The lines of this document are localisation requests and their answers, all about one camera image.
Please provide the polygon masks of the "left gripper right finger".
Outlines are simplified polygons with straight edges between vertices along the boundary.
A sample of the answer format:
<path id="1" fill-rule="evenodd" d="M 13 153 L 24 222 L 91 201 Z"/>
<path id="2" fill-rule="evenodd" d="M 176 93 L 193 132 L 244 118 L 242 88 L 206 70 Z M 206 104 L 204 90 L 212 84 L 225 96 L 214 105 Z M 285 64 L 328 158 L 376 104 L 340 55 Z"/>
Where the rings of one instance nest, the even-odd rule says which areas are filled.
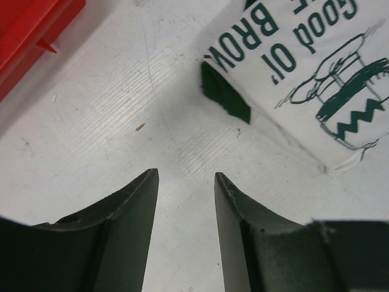
<path id="1" fill-rule="evenodd" d="M 388 223 L 276 214 L 215 175 L 226 291 L 387 291 Z"/>

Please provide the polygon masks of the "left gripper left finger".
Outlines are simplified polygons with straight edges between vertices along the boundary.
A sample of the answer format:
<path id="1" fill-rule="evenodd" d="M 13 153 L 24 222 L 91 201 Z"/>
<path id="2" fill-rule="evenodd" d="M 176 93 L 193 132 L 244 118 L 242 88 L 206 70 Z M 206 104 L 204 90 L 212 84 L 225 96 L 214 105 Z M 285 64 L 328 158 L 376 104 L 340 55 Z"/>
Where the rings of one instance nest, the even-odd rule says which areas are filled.
<path id="1" fill-rule="evenodd" d="M 141 291 L 158 188 L 149 169 L 52 224 L 1 218 L 1 290 Z"/>

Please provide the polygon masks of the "white and green t-shirt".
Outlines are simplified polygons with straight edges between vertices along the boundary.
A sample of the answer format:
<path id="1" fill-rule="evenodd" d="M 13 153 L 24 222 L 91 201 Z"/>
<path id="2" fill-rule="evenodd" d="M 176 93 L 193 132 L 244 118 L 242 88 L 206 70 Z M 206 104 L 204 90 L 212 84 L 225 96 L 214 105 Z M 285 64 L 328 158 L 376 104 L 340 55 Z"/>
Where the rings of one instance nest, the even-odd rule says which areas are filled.
<path id="1" fill-rule="evenodd" d="M 201 81 L 231 116 L 343 173 L 388 134 L 388 2 L 247 1 Z"/>

